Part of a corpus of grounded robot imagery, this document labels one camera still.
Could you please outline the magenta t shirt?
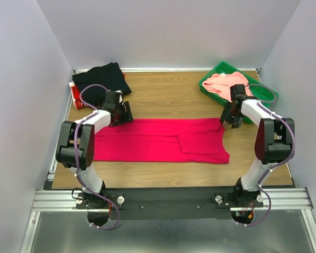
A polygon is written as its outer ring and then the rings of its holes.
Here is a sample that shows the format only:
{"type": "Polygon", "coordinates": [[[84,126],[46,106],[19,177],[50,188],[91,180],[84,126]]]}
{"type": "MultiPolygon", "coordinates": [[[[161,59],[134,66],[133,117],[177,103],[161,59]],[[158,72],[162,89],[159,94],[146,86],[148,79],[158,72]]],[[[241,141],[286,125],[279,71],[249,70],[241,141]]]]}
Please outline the magenta t shirt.
{"type": "Polygon", "coordinates": [[[136,119],[95,135],[95,161],[227,164],[218,118],[136,119]]]}

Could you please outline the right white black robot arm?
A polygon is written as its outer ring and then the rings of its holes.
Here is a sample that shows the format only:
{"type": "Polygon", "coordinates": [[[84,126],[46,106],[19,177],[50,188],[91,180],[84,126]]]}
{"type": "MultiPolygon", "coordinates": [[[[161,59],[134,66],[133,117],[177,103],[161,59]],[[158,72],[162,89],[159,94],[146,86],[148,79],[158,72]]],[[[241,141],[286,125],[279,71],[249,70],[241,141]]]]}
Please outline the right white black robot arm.
{"type": "Polygon", "coordinates": [[[258,199],[269,175],[294,156],[294,120],[277,115],[256,97],[248,96],[243,84],[231,86],[230,96],[231,101],[225,104],[220,123],[236,129],[247,117],[258,127],[255,160],[247,173],[238,179],[232,192],[216,196],[215,200],[217,203],[224,202],[228,207],[245,207],[258,199]]]}

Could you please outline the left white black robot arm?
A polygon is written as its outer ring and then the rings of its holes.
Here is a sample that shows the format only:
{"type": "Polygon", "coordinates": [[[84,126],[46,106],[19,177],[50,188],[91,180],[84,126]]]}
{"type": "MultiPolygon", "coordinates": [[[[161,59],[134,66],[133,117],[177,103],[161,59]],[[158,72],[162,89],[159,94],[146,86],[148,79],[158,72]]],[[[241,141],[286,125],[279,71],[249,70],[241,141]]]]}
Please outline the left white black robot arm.
{"type": "Polygon", "coordinates": [[[106,200],[104,181],[93,166],[95,134],[106,127],[132,122],[130,104],[124,101],[122,91],[106,91],[102,107],[93,107],[91,114],[61,125],[55,158],[58,163],[74,173],[82,186],[77,201],[94,208],[111,205],[106,200]]]}

